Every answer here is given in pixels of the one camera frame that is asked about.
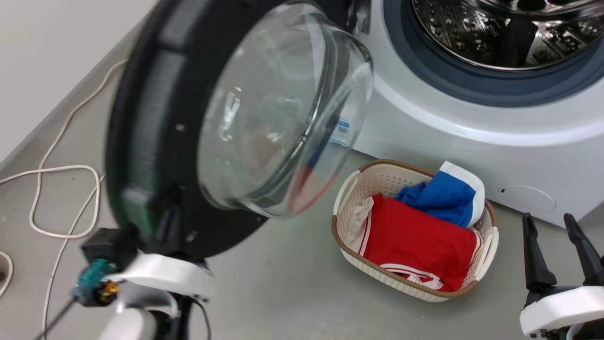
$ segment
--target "blue cloth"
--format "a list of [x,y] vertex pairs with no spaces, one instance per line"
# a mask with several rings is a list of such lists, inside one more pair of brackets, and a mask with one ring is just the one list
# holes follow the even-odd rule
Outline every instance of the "blue cloth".
[[395,199],[428,215],[466,227],[472,219],[475,194],[466,182],[439,171],[428,185],[420,183],[405,187]]

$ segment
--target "red cloth with white trim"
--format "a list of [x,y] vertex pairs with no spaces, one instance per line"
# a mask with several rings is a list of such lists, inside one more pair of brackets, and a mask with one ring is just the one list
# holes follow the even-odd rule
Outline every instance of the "red cloth with white trim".
[[378,194],[373,196],[359,253],[418,284],[454,292],[460,290],[481,246],[474,230]]

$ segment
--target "basket handle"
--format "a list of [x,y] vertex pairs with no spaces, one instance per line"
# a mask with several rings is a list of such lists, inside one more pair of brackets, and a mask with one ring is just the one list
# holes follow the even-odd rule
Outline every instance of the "basket handle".
[[348,176],[348,178],[344,181],[344,184],[342,184],[342,187],[340,188],[339,192],[338,192],[338,196],[336,197],[336,202],[333,205],[333,214],[334,215],[339,215],[340,212],[342,212],[342,209],[344,208],[344,205],[346,205],[346,201],[348,201],[350,194],[352,193],[352,189],[355,188],[356,184],[359,181],[359,178],[361,177],[361,172],[360,171],[355,171],[352,174],[350,174]]
[[476,270],[476,281],[480,281],[484,274],[486,274],[487,269],[489,269],[493,259],[495,258],[495,253],[497,252],[497,247],[499,246],[499,230],[497,227],[493,226],[493,234],[491,237],[491,241],[488,245],[487,254],[483,259],[478,263],[478,269]]

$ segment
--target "washing machine door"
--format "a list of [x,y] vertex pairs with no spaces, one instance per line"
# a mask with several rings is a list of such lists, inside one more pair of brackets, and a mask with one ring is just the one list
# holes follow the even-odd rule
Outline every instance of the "washing machine door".
[[201,259],[305,211],[338,174],[371,93],[353,1],[163,0],[115,98],[106,146],[120,225]]

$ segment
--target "beige plastic basket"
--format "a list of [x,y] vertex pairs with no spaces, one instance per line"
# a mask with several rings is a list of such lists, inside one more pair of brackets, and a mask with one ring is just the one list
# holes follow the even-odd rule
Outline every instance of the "beige plastic basket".
[[474,225],[483,238],[483,246],[470,265],[466,279],[457,292],[439,292],[421,286],[389,272],[380,266],[365,259],[352,251],[342,240],[348,233],[350,215],[355,206],[369,196],[382,193],[384,197],[394,197],[405,186],[412,186],[420,182],[429,182],[434,174],[420,168],[393,160],[376,160],[362,166],[350,174],[340,189],[333,207],[332,233],[336,242],[342,248],[342,254],[358,269],[376,280],[403,293],[415,296],[428,302],[443,302],[452,298],[459,298],[474,290],[480,279],[489,269],[497,251],[499,232],[497,231],[497,217],[493,207],[485,202],[484,212],[480,220]]

